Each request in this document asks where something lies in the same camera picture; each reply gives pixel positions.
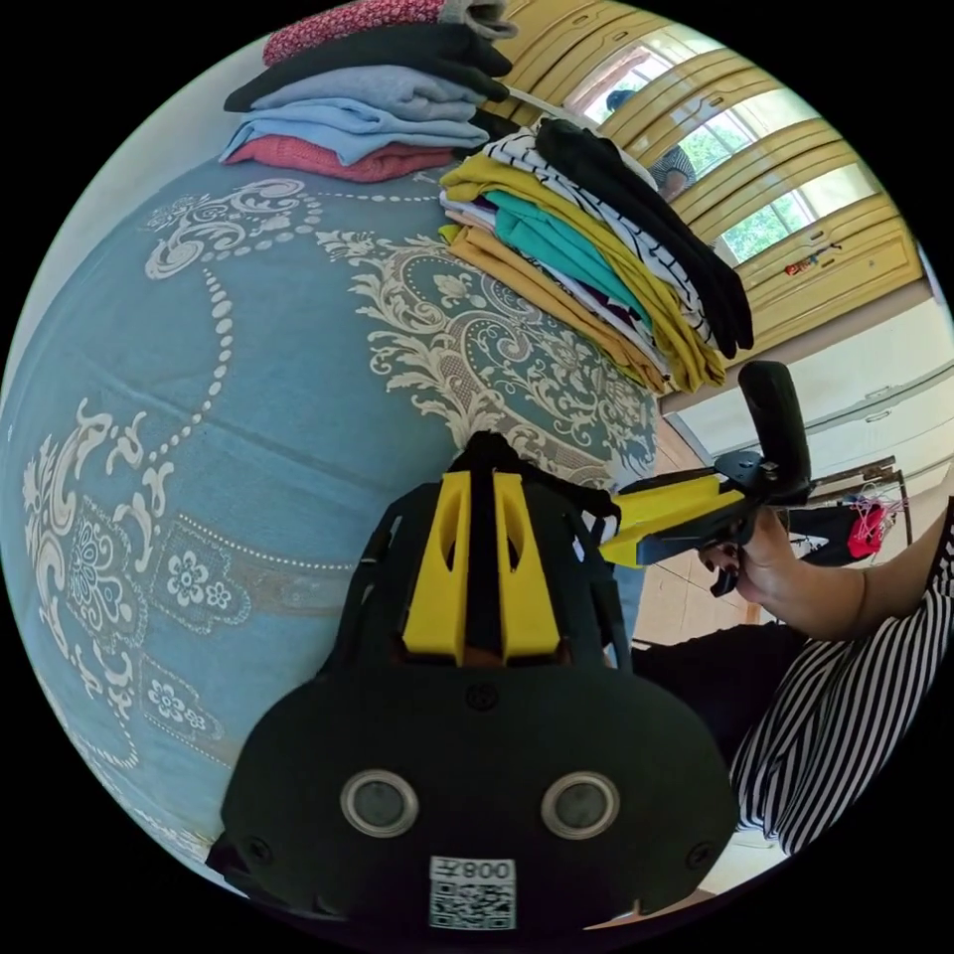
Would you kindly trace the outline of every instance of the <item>teal folded shirt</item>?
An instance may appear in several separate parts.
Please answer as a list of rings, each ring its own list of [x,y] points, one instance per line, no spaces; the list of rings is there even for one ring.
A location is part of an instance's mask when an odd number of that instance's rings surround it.
[[[652,329],[642,303],[586,236],[563,219],[509,192],[494,189],[484,198],[497,207],[495,232],[500,241],[628,305]]]

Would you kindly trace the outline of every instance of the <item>qr code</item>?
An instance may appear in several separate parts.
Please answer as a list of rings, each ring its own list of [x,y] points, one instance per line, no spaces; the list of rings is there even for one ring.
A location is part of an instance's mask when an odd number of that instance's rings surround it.
[[[513,930],[517,926],[516,901],[511,883],[433,881],[430,925],[457,931]]]

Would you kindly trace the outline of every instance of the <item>bed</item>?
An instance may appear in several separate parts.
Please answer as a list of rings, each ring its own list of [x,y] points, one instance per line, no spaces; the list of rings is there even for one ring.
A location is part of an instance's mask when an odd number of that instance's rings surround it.
[[[655,406],[448,253],[440,170],[364,186],[193,165],[21,335],[0,553],[89,769],[218,880],[203,861],[242,742],[326,658],[387,504],[479,429],[575,481],[648,476]],[[619,580],[632,627],[642,577]]]

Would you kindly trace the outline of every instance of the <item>woman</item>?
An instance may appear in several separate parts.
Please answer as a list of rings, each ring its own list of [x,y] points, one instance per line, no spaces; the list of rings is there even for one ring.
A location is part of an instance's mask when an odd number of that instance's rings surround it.
[[[615,89],[606,98],[606,108],[614,113],[624,102],[636,95],[636,89]],[[696,167],[682,146],[673,146],[662,158],[648,167],[649,174],[659,187],[659,194],[672,202],[697,182]]]
[[[789,855],[834,824],[890,758],[928,692],[954,627],[954,497],[889,562],[815,566],[774,512],[741,553],[701,554],[779,623],[633,650],[636,672],[710,727],[740,827]]]

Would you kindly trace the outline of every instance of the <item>folded shirt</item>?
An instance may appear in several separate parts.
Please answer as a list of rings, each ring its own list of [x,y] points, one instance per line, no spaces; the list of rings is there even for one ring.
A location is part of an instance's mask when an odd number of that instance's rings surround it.
[[[497,207],[494,231],[505,244],[558,268],[577,281],[585,281],[619,301],[625,301],[641,314],[647,325],[652,326],[639,299],[593,243],[576,229],[533,203],[507,192],[491,190],[483,197]]]
[[[563,120],[541,120],[537,150],[570,181],[644,229],[679,261],[706,306],[719,350],[733,358],[753,345],[752,313],[738,274],[633,175],[609,139]]]
[[[283,86],[252,104],[252,109],[276,109],[301,99],[356,99],[383,109],[398,119],[453,119],[474,117],[484,96],[473,89],[408,67],[347,67],[306,77]]]
[[[467,226],[457,234],[450,250],[593,342],[626,377],[657,394],[665,389],[658,372],[639,349],[581,308],[554,282],[489,232]]]
[[[262,59],[271,66],[330,40],[400,23],[459,23],[485,40],[503,40],[517,36],[517,26],[501,19],[506,9],[506,0],[361,0],[273,33]]]
[[[473,203],[452,202],[447,198],[447,193],[442,191],[440,194],[440,204],[444,208],[447,217],[454,222],[458,222],[464,226],[473,226],[475,229],[482,229],[491,235],[496,234],[497,212],[494,207],[485,203],[482,198],[478,198],[477,201]],[[632,342],[659,373],[658,378],[655,380],[660,387],[663,385],[663,382],[668,381],[672,377],[669,362],[656,347],[656,342],[644,325],[640,315],[636,314],[622,302],[609,298],[585,282],[570,278],[568,275],[559,271],[559,269],[553,268],[538,258],[533,258],[518,248],[514,248],[513,251],[529,262],[538,271],[549,275],[554,283],[577,302],[584,311],[595,315]],[[650,383],[651,390],[656,391],[656,385],[652,384],[650,379],[647,379],[647,381]]]
[[[549,157],[548,161],[556,164]],[[551,192],[530,173],[484,155],[461,163],[445,174],[440,184],[454,202],[473,202],[480,195],[498,190],[524,199],[571,225],[593,243],[646,309],[652,320],[653,337],[670,363],[676,387],[691,394],[703,384],[721,387],[725,383],[721,358],[686,323],[675,292],[636,260],[605,223]]]
[[[537,151],[533,128],[521,129],[497,142],[484,146],[484,155],[536,176],[548,189],[573,202],[595,219],[605,222],[612,232],[657,278],[665,281],[676,292],[683,317],[707,345],[715,346],[716,338],[706,321],[705,309],[696,286],[686,270],[669,250],[639,226],[622,217],[607,203],[581,189],[555,169]]]
[[[354,99],[306,99],[251,113],[223,150],[220,161],[225,162],[238,148],[262,136],[292,136],[322,146],[333,151],[343,166],[353,165],[395,142],[450,149],[487,141],[486,132],[466,122],[412,122]]]
[[[323,43],[269,67],[229,94],[226,112],[250,112],[257,100],[293,82],[345,67],[409,67],[503,102],[510,91],[492,77],[513,64],[488,41],[456,23],[411,23],[378,27]]]
[[[293,136],[262,136],[237,149],[227,164],[260,162],[278,169],[311,172],[348,182],[384,182],[419,172],[449,166],[453,161],[449,149],[425,149],[393,143],[369,153],[351,166],[343,166],[330,149],[295,139]]]

